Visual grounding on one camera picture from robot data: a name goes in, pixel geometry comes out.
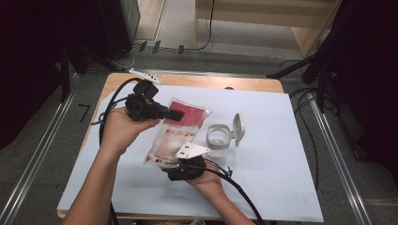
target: person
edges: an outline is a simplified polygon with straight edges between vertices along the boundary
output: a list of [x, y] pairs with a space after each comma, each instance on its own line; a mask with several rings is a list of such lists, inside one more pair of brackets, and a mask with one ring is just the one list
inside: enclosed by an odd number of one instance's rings
[[[117, 163], [138, 135], [160, 120], [133, 121], [126, 107], [112, 109], [107, 117], [102, 142], [76, 199], [62, 224], [106, 224], [109, 218]], [[207, 164], [211, 170], [218, 169]], [[187, 181], [217, 210], [226, 224], [253, 224], [226, 196], [218, 175], [204, 172]]]

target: metal rail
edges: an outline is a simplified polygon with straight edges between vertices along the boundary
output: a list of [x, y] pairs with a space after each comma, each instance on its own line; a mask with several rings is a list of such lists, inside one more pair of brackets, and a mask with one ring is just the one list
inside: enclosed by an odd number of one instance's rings
[[69, 96], [65, 99], [64, 103], [60, 103], [50, 125], [47, 126], [47, 129], [38, 144], [38, 147], [35, 150], [35, 153], [31, 157], [28, 165], [26, 166], [23, 175], [18, 181], [17, 185], [11, 192], [11, 195], [8, 198], [8, 202], [6, 207], [4, 208], [2, 214], [0, 215], [0, 224], [8, 225], [11, 224], [14, 220], [18, 210], [20, 209], [23, 200], [31, 187], [36, 174], [38, 173], [38, 169], [41, 166], [42, 161], [44, 160], [51, 143], [53, 142], [54, 136], [61, 125], [66, 112], [72, 102], [77, 83], [79, 81], [79, 75], [75, 73], [72, 77], [72, 86], [70, 90]]
[[[308, 94], [309, 99], [314, 99], [314, 97], [314, 93]], [[330, 151], [331, 158], [333, 159], [337, 173], [340, 176], [345, 193], [349, 202], [351, 203], [351, 207], [354, 211], [355, 217], [357, 218], [358, 224], [371, 225], [372, 221], [369, 217], [368, 212], [366, 211], [363, 199], [360, 196], [360, 192], [358, 191], [357, 186], [355, 185], [355, 182], [352, 179], [347, 166], [345, 165], [340, 148], [337, 145], [336, 140], [334, 139], [326, 116], [320, 112], [315, 101], [311, 100], [311, 106], [313, 108], [315, 118], [319, 124], [319, 127], [322, 130], [322, 134]]]

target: cord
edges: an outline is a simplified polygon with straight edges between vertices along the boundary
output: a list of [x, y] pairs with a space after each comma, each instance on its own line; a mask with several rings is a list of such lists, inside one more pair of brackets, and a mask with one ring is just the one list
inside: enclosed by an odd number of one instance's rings
[[134, 49], [138, 49], [138, 48], [139, 48], [139, 46], [134, 46], [134, 45], [133, 45], [132, 49], [130, 50], [130, 56], [131, 56], [132, 62], [131, 62], [128, 66], [122, 66], [122, 65], [118, 64], [115, 60], [112, 60], [111, 62], [112, 62], [113, 64], [117, 65], [117, 66], [120, 67], [120, 68], [131, 68], [132, 65], [134, 65], [134, 61], [135, 61], [135, 60], [134, 60], [134, 56], [132, 55], [132, 51], [133, 51]]
[[202, 48], [199, 48], [199, 49], [184, 49], [184, 50], [188, 50], [188, 51], [202, 51], [205, 47], [207, 47], [207, 45], [208, 45], [208, 43], [210, 42], [210, 40], [211, 40], [211, 31], [212, 31], [212, 29], [211, 29], [211, 25], [213, 24], [213, 14], [214, 14], [214, 4], [215, 4], [215, 2], [216, 2], [216, 0], [213, 0], [213, 4], [212, 4], [212, 6], [211, 6], [211, 13], [210, 13], [210, 31], [209, 31], [209, 35], [208, 35], [208, 40], [207, 40], [207, 43], [206, 43], [206, 45], [205, 46], [203, 46]]
[[234, 186], [236, 189], [237, 189], [237, 191], [242, 195], [242, 197], [246, 200], [246, 202], [249, 204], [249, 206], [251, 207], [251, 209], [254, 211], [254, 213], [255, 213], [255, 216], [257, 217], [257, 219], [258, 219], [258, 221], [259, 221], [259, 223], [261, 224], [261, 225], [265, 225], [266, 223], [264, 222], [264, 220], [261, 218], [261, 215], [260, 215], [260, 213], [257, 211], [257, 208], [254, 206], [254, 204], [252, 203], [252, 200], [249, 198], [249, 196], [245, 193], [245, 191], [242, 189], [242, 187], [237, 183], [237, 182], [235, 182], [233, 179], [231, 179], [230, 177], [228, 177], [227, 175], [225, 175], [225, 174], [222, 174], [222, 173], [220, 173], [220, 172], [216, 172], [216, 171], [213, 171], [213, 170], [210, 170], [210, 169], [208, 169], [208, 168], [206, 168], [206, 167], [198, 167], [198, 166], [192, 166], [192, 165], [185, 165], [185, 166], [187, 166], [187, 167], [191, 167], [191, 168], [195, 168], [195, 169], [200, 169], [200, 170], [205, 170], [205, 171], [207, 171], [207, 172], [210, 172], [210, 173], [214, 173], [214, 174], [216, 174], [216, 175], [218, 175], [220, 178], [222, 178], [222, 179], [224, 179], [225, 181], [227, 181], [228, 183], [230, 183], [232, 186]]
[[[284, 62], [281, 62], [281, 63], [279, 64], [279, 71], [280, 71], [280, 72], [282, 71], [282, 65], [283, 65], [283, 64], [289, 63], [289, 62], [299, 62], [299, 61], [301, 61], [301, 60], [299, 60], [299, 59], [291, 59], [291, 60], [286, 60], [286, 61], [284, 61]], [[302, 70], [301, 70], [301, 67], [299, 68], [299, 71], [301, 72], [301, 75], [304, 75], [304, 73], [303, 73]]]
[[[106, 118], [108, 117], [109, 111], [113, 108], [113, 106], [115, 105], [115, 98], [117, 97], [117, 95], [119, 94], [119, 92], [123, 89], [124, 86], [126, 86], [128, 83], [132, 82], [132, 81], [136, 81], [139, 82], [141, 81], [141, 79], [139, 78], [130, 78], [128, 80], [126, 80], [125, 82], [123, 82], [115, 91], [114, 95], [112, 96], [111, 100], [108, 103], [108, 106], [106, 107], [105, 113], [103, 114], [102, 117], [102, 122], [99, 126], [99, 145], [102, 142], [102, 134], [103, 134], [103, 130], [105, 129], [105, 122], [106, 122]], [[111, 217], [112, 217], [112, 221], [114, 222], [114, 225], [119, 225], [119, 221], [117, 220], [117, 215], [114, 209], [114, 206], [111, 202], [110, 205], [110, 211], [111, 211]]]

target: hand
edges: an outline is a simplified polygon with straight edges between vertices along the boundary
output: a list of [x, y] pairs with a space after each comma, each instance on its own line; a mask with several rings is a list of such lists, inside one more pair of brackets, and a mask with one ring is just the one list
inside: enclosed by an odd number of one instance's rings
[[[209, 161], [207, 161], [206, 167], [215, 172], [219, 171], [219, 169]], [[187, 182], [196, 188], [196, 190], [210, 202], [216, 197], [225, 197], [225, 192], [222, 188], [222, 180], [213, 172], [205, 171], [200, 177], [188, 180]]]
[[152, 119], [133, 121], [127, 112], [126, 107], [112, 109], [109, 112], [100, 145], [101, 149], [110, 149], [119, 157], [142, 131], [153, 128], [161, 121]]

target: white poster board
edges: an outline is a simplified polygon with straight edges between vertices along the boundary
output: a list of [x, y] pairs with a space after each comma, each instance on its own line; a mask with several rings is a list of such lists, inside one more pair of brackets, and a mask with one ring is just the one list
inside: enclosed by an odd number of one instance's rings
[[[133, 84], [128, 84], [116, 99], [131, 94], [132, 88]], [[203, 146], [208, 126], [225, 124], [232, 129], [235, 114], [243, 114], [246, 134], [239, 147], [232, 142], [226, 157], [212, 160], [233, 170], [232, 179], [242, 186], [263, 219], [323, 222], [288, 95], [180, 86], [158, 88], [154, 99], [162, 105], [178, 98], [213, 111], [193, 141]], [[96, 118], [105, 111], [112, 94], [101, 102]], [[120, 159], [112, 198], [115, 211], [132, 216], [219, 218], [217, 211], [185, 181], [172, 182], [166, 172], [143, 164], [160, 126], [140, 134]], [[69, 210], [98, 149], [99, 126], [93, 126], [58, 210]], [[256, 219], [237, 190], [227, 182], [222, 184], [231, 201], [249, 218]]]

